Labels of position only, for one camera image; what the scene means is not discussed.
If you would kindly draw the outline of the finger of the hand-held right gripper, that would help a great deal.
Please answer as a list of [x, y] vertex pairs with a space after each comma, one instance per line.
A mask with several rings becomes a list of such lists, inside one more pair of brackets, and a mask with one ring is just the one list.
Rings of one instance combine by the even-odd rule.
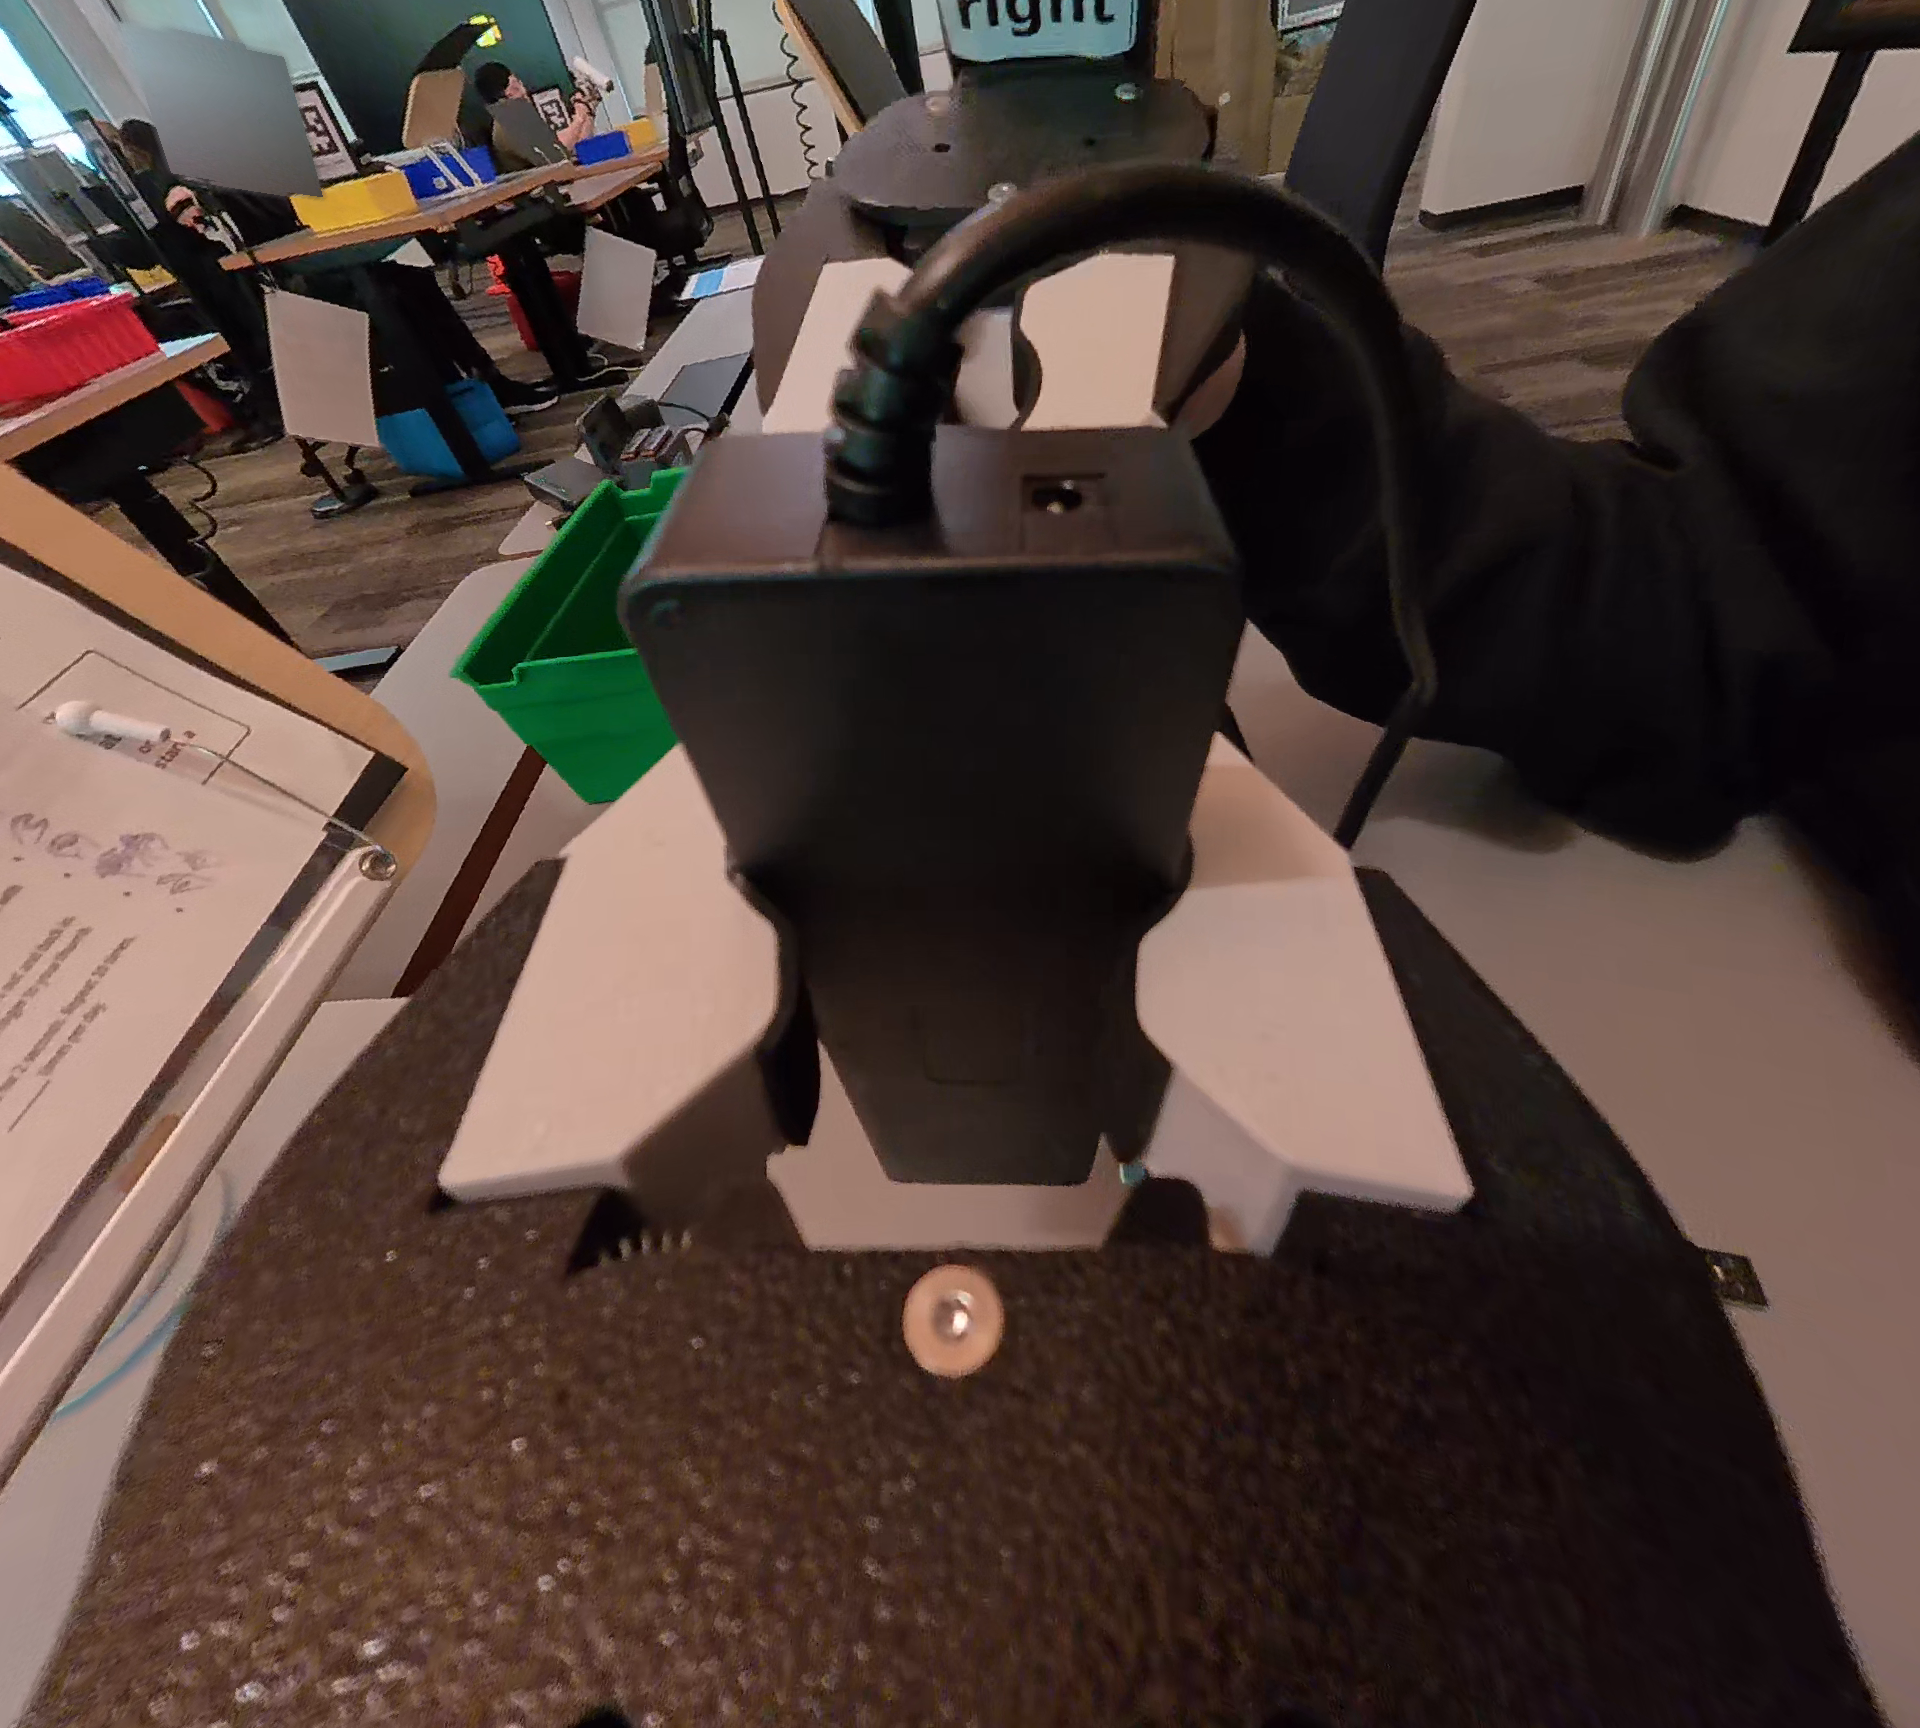
[[[907, 280], [896, 259], [829, 260], [799, 311], [785, 368], [774, 371], [760, 398], [760, 433], [816, 436], [829, 423], [837, 377], [850, 366], [853, 332], [867, 302]], [[1023, 423], [1038, 401], [1045, 368], [1014, 308], [973, 314], [964, 329], [964, 368], [948, 401], [948, 419], [1008, 430]]]
[[1160, 366], [1176, 259], [1098, 253], [1027, 286], [1038, 392], [1027, 430], [1161, 430]]

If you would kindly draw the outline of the instruction sheet display stand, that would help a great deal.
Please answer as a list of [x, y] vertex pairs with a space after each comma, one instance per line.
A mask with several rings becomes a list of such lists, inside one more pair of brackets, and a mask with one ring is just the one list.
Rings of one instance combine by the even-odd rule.
[[4, 469], [5, 1476], [432, 827], [385, 706]]

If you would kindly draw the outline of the black usb hub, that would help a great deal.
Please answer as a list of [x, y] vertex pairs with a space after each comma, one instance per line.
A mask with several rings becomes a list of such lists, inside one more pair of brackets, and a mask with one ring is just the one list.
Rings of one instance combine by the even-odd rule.
[[886, 1176], [1138, 1155], [1167, 1086], [1138, 956], [1243, 622], [1194, 448], [943, 426], [927, 511], [863, 527], [820, 440], [728, 436], [618, 608]]

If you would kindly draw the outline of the yellow parts bin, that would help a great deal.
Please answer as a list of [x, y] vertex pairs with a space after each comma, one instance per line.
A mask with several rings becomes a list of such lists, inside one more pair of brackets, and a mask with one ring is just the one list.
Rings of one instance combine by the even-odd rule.
[[324, 185], [317, 194], [294, 194], [290, 207], [304, 230], [346, 234], [402, 222], [418, 210], [418, 197], [404, 175], [373, 172]]

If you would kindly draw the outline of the red storage bin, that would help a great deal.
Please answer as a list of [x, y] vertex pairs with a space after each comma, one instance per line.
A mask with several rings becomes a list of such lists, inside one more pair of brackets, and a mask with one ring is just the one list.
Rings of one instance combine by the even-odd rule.
[[26, 412], [157, 356], [136, 297], [113, 291], [4, 314], [4, 412]]

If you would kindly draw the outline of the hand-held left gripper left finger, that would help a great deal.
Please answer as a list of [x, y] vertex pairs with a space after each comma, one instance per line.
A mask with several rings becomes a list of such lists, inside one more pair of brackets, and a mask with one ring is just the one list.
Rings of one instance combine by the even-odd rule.
[[565, 851], [439, 1186], [710, 1203], [804, 1148], [820, 1099], [797, 963], [673, 746]]

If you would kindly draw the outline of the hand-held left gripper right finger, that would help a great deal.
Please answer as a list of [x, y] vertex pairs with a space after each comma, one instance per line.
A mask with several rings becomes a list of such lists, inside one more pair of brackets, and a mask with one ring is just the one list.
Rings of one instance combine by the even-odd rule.
[[1473, 1180], [1347, 854], [1226, 737], [1188, 844], [1138, 956], [1170, 1065], [1147, 1180], [1194, 1186], [1222, 1251], [1272, 1251], [1302, 1194], [1459, 1213]]

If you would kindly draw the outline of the black desk pad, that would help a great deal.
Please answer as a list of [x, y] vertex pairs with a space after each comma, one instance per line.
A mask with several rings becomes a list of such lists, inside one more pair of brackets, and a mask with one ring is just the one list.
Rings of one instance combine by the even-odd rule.
[[752, 384], [752, 353], [738, 352], [679, 368], [663, 392], [644, 395], [644, 412], [660, 412], [665, 426], [722, 436], [738, 398]]

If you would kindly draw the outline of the green storage bin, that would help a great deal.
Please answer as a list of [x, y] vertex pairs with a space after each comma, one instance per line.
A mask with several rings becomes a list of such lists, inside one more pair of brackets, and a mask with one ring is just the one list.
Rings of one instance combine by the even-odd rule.
[[451, 669], [589, 805], [618, 802], [677, 746], [618, 601], [686, 475], [600, 483]]

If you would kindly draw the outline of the dark desk devices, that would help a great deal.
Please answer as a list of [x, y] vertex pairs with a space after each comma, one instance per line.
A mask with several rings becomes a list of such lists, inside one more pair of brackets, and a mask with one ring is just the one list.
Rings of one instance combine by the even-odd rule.
[[696, 458], [708, 437], [708, 415], [660, 398], [608, 392], [589, 405], [576, 426], [576, 455], [523, 475], [528, 493], [558, 517], [572, 514], [600, 488], [645, 490], [660, 472]]

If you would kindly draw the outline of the black office chair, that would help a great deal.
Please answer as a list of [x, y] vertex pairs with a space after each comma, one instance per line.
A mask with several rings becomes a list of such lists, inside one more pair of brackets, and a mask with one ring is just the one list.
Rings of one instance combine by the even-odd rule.
[[1380, 273], [1476, 0], [1345, 0], [1282, 182]]

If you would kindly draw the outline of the person's right forearm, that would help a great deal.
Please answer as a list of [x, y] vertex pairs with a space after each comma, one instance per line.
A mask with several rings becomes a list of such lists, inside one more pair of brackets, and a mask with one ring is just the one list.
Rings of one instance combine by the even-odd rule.
[[1918, 1023], [1918, 141], [1644, 347], [1616, 443], [1549, 436], [1403, 333], [1421, 736], [1641, 851], [1779, 814]]

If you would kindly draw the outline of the dark partition screen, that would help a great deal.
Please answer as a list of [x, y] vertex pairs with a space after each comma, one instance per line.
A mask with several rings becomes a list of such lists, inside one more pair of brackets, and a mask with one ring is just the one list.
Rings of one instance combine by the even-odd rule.
[[404, 145], [404, 105], [426, 65], [506, 61], [531, 91], [565, 88], [543, 0], [280, 0], [317, 74], [371, 154]]

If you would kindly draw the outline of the wooden standing desk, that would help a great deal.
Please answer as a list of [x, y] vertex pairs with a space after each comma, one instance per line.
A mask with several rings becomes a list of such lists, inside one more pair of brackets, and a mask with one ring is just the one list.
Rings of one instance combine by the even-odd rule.
[[136, 363], [107, 371], [82, 387], [30, 405], [18, 415], [4, 415], [4, 464], [15, 465], [29, 453], [51, 447], [65, 436], [79, 433], [89, 422], [121, 412], [138, 398], [169, 391], [185, 374], [223, 363], [225, 356], [227, 342], [216, 333], [166, 342], [151, 356], [138, 356]]
[[397, 251], [422, 234], [450, 234], [470, 222], [482, 222], [486, 215], [512, 210], [523, 201], [589, 213], [638, 189], [644, 180], [655, 180], [667, 166], [667, 154], [667, 144], [648, 144], [645, 148], [634, 148], [621, 159], [589, 166], [551, 162], [544, 168], [507, 175], [482, 189], [451, 190], [443, 199], [415, 206], [406, 215], [390, 215], [385, 222], [367, 222], [356, 227], [290, 234], [262, 248], [227, 253], [218, 267], [225, 273], [253, 273], [359, 248]]

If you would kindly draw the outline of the black computer monitor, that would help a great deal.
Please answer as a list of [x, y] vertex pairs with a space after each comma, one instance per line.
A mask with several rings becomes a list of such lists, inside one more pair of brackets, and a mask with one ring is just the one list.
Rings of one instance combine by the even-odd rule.
[[670, 129], [694, 141], [715, 129], [714, 28], [700, 0], [639, 0]]

